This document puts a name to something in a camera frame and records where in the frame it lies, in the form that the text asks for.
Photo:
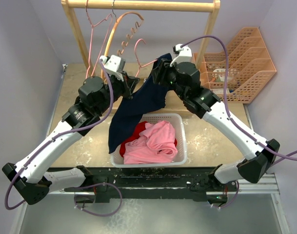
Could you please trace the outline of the pink wire hanger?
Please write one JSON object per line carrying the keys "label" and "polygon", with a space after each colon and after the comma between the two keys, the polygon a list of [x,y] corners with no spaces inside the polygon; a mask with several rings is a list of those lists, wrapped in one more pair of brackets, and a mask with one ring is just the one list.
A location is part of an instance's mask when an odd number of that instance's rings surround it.
{"label": "pink wire hanger", "polygon": [[[95,69],[96,69],[96,66],[97,66],[97,63],[99,61],[99,58],[101,56],[101,53],[103,51],[103,47],[105,45],[105,42],[107,40],[107,37],[108,37],[108,34],[109,34],[109,30],[111,28],[111,25],[112,25],[112,22],[113,22],[113,16],[112,14],[108,14],[104,19],[102,19],[101,21],[99,21],[98,23],[96,24],[93,24],[92,23],[92,20],[89,16],[89,13],[88,13],[88,3],[89,3],[89,0],[86,1],[85,3],[85,12],[86,12],[86,15],[87,15],[87,19],[90,23],[90,26],[91,26],[91,35],[90,35],[90,43],[89,43],[89,50],[88,50],[88,68],[86,70],[86,76],[85,78],[87,79],[88,77],[92,77],[95,75]],[[107,32],[105,34],[105,37],[104,37],[104,40],[103,40],[103,43],[102,43],[102,46],[101,46],[101,49],[99,51],[99,54],[98,54],[98,57],[96,59],[96,62],[95,64],[92,63],[91,61],[91,54],[92,54],[92,48],[93,48],[93,34],[94,34],[94,29],[100,25],[101,23],[105,22],[105,21],[108,21],[110,20],[110,23],[109,23],[109,26],[108,26],[108,29],[107,29]]]}
{"label": "pink wire hanger", "polygon": [[146,44],[146,42],[145,42],[144,39],[138,39],[137,42],[135,43],[135,46],[134,46],[134,55],[136,57],[136,62],[138,64],[138,70],[137,70],[137,73],[136,73],[135,77],[137,77],[139,75],[139,73],[140,73],[140,71],[141,71],[142,68],[147,67],[148,65],[151,65],[151,64],[153,64],[153,63],[155,63],[157,61],[157,59],[155,59],[155,60],[153,60],[153,61],[151,61],[149,63],[146,63],[146,64],[142,64],[140,62],[140,60],[138,58],[138,54],[137,54],[137,47],[138,47],[138,45],[139,45],[140,42],[143,42],[144,44]]}

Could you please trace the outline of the navy blue t shirt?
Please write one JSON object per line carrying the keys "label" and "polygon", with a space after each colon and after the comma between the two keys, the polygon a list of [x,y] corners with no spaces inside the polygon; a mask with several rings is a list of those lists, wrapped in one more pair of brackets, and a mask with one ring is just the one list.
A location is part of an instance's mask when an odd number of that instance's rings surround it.
{"label": "navy blue t shirt", "polygon": [[169,89],[154,84],[150,75],[144,84],[133,93],[131,99],[123,99],[114,114],[108,136],[109,153],[129,138],[143,114],[154,112],[165,107],[165,97]]}

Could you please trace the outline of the wooden hanger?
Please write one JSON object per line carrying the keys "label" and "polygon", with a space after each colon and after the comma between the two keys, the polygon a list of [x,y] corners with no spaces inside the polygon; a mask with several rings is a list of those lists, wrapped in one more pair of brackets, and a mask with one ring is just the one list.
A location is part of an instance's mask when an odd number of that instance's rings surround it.
{"label": "wooden hanger", "polygon": [[108,56],[108,53],[109,53],[109,50],[110,50],[110,47],[111,47],[111,44],[112,44],[112,41],[114,39],[114,36],[115,36],[115,33],[116,33],[116,30],[117,30],[118,26],[120,25],[121,21],[127,15],[135,15],[135,16],[138,17],[138,19],[140,19],[140,21],[136,21],[135,26],[130,29],[130,33],[126,34],[126,40],[121,42],[121,49],[117,50],[117,56],[121,56],[124,53],[125,48],[128,46],[130,40],[133,38],[134,34],[137,32],[137,30],[141,27],[141,25],[144,22],[143,16],[140,13],[135,12],[135,11],[128,11],[126,13],[123,13],[122,15],[120,15],[117,18],[117,15],[114,12],[114,5],[115,5],[115,0],[113,0],[112,3],[111,3],[111,10],[112,10],[112,13],[115,16],[115,24],[114,24],[114,26],[113,26],[113,28],[112,28],[112,30],[110,32],[110,35],[109,35],[109,38],[108,38],[108,41],[107,41],[107,44],[106,44],[106,47],[105,47],[105,52],[104,52],[105,56]]}

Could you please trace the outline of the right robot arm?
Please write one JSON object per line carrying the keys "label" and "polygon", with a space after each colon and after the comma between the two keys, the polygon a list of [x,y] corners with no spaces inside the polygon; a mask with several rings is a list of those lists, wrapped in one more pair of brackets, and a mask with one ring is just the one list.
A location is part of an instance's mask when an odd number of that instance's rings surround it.
{"label": "right robot arm", "polygon": [[243,160],[217,166],[211,173],[209,185],[220,191],[228,182],[245,179],[258,183],[273,164],[280,144],[267,140],[226,111],[224,102],[200,83],[200,71],[191,62],[173,66],[162,59],[151,72],[153,82],[173,90],[191,113],[205,120],[223,133],[242,153]]}

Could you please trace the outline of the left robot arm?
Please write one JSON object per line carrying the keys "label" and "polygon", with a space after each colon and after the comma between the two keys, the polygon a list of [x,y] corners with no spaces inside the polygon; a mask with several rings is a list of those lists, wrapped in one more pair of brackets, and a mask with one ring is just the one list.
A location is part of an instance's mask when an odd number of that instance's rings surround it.
{"label": "left robot arm", "polygon": [[79,188],[91,189],[91,173],[84,166],[70,170],[49,172],[51,165],[75,142],[92,128],[105,120],[113,103],[120,97],[131,97],[139,78],[122,74],[123,80],[114,75],[107,76],[107,83],[100,77],[89,77],[78,89],[73,106],[62,116],[52,133],[28,156],[13,164],[6,163],[2,171],[23,197],[24,202],[33,205],[51,192]]}

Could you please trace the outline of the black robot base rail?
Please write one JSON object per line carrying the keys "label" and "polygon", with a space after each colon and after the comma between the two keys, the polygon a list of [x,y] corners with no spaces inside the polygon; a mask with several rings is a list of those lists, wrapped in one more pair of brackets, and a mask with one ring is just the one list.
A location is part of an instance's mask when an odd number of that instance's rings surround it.
{"label": "black robot base rail", "polygon": [[219,185],[212,167],[113,168],[87,167],[88,179],[79,186],[67,185],[58,192],[95,195],[95,202],[110,199],[191,199],[226,202],[227,192],[237,190],[234,181]]}

